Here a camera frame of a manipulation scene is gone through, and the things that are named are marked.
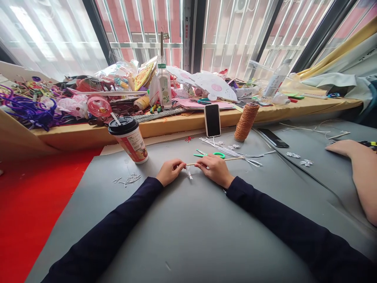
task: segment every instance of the green scissors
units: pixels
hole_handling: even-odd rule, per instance
[[[200,151],[199,149],[197,149],[196,151],[199,151],[201,154],[194,154],[194,156],[203,157],[203,156],[208,155],[207,153],[204,153],[203,151]],[[223,153],[213,153],[213,155],[217,155],[218,157],[221,157],[222,159],[225,158],[225,154]]]

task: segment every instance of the disposable coffee cup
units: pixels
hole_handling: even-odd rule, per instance
[[[142,164],[148,160],[143,137],[139,129],[139,122],[133,117],[121,117],[117,121],[109,123],[109,133],[112,134],[127,154],[136,164]]]

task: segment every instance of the dark sweater sleeve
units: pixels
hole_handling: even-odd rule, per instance
[[[42,282],[95,282],[162,190],[159,180],[148,177],[128,200],[55,262]]]
[[[236,177],[227,197],[287,244],[320,282],[372,282],[375,266],[341,237]]]

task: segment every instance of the window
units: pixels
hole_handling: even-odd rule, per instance
[[[169,33],[164,50],[168,65],[182,67],[183,0],[96,0],[111,48],[118,59],[139,64],[160,53],[159,33]]]
[[[375,0],[358,0],[313,65],[317,64],[344,41],[358,32],[376,15],[377,2]]]
[[[260,63],[275,69],[285,58],[291,66],[325,16],[333,0],[284,0]],[[249,80],[250,60],[255,60],[266,34],[275,0],[207,1],[203,37],[203,70]]]
[[[0,40],[19,63],[56,80],[108,64],[81,1],[4,0]]]

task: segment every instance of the plastic water bottle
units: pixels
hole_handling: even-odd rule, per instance
[[[262,105],[271,104],[271,100],[279,90],[279,87],[282,85],[285,77],[288,75],[290,67],[289,64],[292,62],[292,59],[285,59],[283,64],[276,69],[272,75],[270,81],[268,82],[267,87],[264,90],[263,96],[260,99],[259,103]]]

